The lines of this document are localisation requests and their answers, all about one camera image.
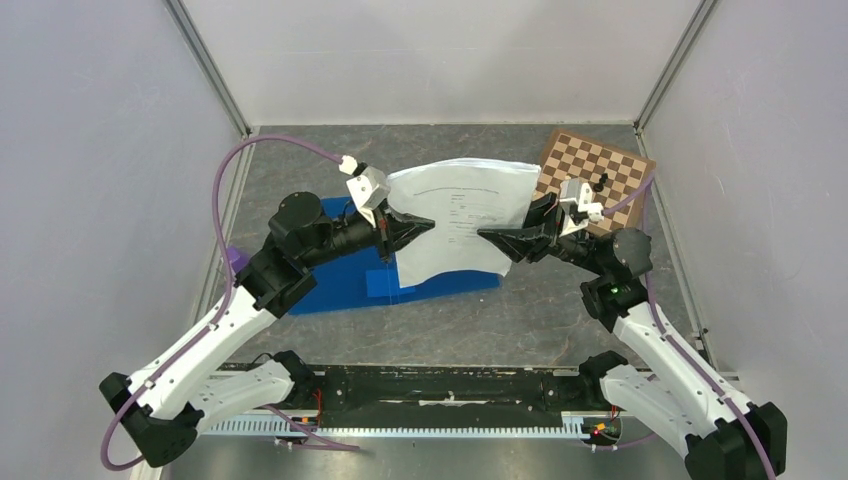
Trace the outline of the blue plastic folder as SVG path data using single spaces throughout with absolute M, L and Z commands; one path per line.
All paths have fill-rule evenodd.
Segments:
M 291 315 L 399 305 L 501 286 L 501 277 L 496 274 L 456 271 L 401 287 L 396 263 L 381 261 L 375 248 L 320 265 L 313 274 L 316 287 L 292 307 Z

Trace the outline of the white paper sheet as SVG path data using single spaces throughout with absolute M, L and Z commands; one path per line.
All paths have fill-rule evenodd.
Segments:
M 540 171 L 537 164 L 456 158 L 390 174 L 389 205 L 435 222 L 396 252 L 399 285 L 459 271 L 507 275 L 512 261 L 478 231 L 521 227 Z

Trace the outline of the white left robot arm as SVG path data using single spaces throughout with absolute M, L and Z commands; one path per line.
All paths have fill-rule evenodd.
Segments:
M 301 408 L 316 391 L 313 370 L 293 351 L 222 381 L 211 374 L 247 340 L 283 317 L 317 285 L 315 267 L 375 248 L 382 260 L 400 251 L 434 221 L 394 211 L 385 200 L 371 212 L 332 218 L 310 192 L 284 198 L 269 220 L 262 248 L 227 272 L 222 298 L 178 341 L 131 375 L 113 372 L 99 390 L 114 412 L 101 441 L 102 464 L 115 464 L 109 446 L 124 428 L 151 467 L 182 455 L 198 435 L 234 415 L 265 406 Z

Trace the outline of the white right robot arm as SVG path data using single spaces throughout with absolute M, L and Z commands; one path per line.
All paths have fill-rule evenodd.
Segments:
M 558 258 L 595 274 L 580 286 L 589 315 L 655 375 L 640 376 L 606 352 L 581 364 L 580 400 L 621 407 L 683 459 L 692 479 L 775 479 L 786 470 L 788 422 L 772 402 L 756 404 L 720 375 L 674 328 L 649 281 L 651 239 L 637 228 L 581 234 L 594 208 L 547 195 L 519 228 L 478 234 L 515 263 Z

